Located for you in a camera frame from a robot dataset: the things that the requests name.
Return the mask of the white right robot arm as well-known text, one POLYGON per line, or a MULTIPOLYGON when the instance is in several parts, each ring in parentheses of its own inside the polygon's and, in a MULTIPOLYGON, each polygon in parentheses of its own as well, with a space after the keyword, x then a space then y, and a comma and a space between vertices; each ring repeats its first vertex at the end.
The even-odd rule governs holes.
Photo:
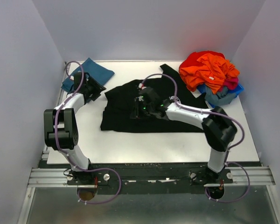
POLYGON ((211 148, 205 177, 211 183, 222 178, 227 150, 234 140, 237 128, 221 107, 201 109, 183 105, 176 95, 162 100, 151 87, 139 90, 133 103, 132 119, 154 116, 158 119, 179 121, 203 130, 211 148))

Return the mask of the teal t-shirt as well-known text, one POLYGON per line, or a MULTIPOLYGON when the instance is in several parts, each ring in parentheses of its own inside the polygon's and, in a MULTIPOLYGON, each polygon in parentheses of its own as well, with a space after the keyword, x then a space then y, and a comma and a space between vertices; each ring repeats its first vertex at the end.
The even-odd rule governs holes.
MULTIPOLYGON (((108 70, 101 65, 97 64, 90 58, 87 58, 83 63, 82 67, 86 78, 89 80, 90 77, 94 78, 100 85, 104 86, 114 75, 112 70, 108 70)), ((63 82, 61 89, 65 92, 71 92, 73 90, 74 81, 67 77, 63 82)))

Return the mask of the black floral print t-shirt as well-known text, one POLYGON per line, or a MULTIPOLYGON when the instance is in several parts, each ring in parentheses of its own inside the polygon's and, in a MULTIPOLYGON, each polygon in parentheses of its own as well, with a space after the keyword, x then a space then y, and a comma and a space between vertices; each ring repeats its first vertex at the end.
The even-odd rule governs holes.
MULTIPOLYGON (((195 97, 182 81, 179 73, 163 64, 163 73, 172 77, 178 87, 177 96, 184 105, 207 109, 204 94, 195 97)), ((107 105, 103 111, 101 123, 102 131, 116 131, 125 133, 202 133, 200 128, 179 121, 167 121, 148 116, 143 119, 132 119, 134 99, 138 96, 138 85, 142 81, 132 80, 122 86, 117 86, 105 93, 107 105)))

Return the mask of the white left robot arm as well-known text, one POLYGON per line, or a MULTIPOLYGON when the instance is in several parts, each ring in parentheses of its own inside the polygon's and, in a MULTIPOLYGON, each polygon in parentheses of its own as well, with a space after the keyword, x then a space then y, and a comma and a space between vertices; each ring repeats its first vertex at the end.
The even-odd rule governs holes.
POLYGON ((94 180, 92 165, 78 145, 79 134, 76 113, 90 101, 95 101, 106 90, 87 72, 77 72, 73 76, 72 92, 54 109, 44 111, 44 140, 46 146, 58 151, 78 173, 83 184, 94 180))

